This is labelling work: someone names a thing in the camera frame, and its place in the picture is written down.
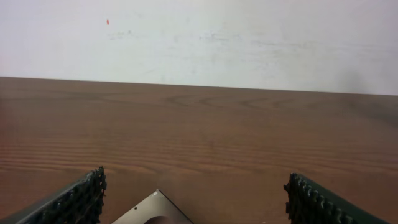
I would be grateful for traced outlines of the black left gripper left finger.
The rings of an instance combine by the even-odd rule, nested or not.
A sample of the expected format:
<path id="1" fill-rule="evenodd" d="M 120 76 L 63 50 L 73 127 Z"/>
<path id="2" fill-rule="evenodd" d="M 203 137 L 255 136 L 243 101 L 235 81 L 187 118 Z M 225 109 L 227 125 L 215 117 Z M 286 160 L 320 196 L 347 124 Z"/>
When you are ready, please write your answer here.
<path id="1" fill-rule="evenodd" d="M 98 224 L 106 188 L 106 175 L 101 166 L 43 200 L 3 218 L 1 224 Z"/>

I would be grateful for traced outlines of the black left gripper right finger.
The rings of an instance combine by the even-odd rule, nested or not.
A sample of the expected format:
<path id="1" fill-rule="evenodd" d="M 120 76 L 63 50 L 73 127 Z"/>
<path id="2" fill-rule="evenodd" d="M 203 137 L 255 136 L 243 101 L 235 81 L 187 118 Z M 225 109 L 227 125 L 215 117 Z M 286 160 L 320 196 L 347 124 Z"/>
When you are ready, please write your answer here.
<path id="1" fill-rule="evenodd" d="M 302 174 L 291 173 L 284 190 L 291 224 L 387 224 Z"/>

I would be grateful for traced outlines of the Galaxy S25 Ultra smartphone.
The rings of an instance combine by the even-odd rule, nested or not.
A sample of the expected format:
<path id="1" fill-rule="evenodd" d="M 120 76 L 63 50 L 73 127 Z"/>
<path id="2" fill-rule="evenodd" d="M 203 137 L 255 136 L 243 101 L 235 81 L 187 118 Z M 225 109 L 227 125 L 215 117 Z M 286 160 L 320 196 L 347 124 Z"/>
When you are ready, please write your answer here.
<path id="1" fill-rule="evenodd" d="M 193 224 L 161 190 L 121 215 L 113 224 Z"/>

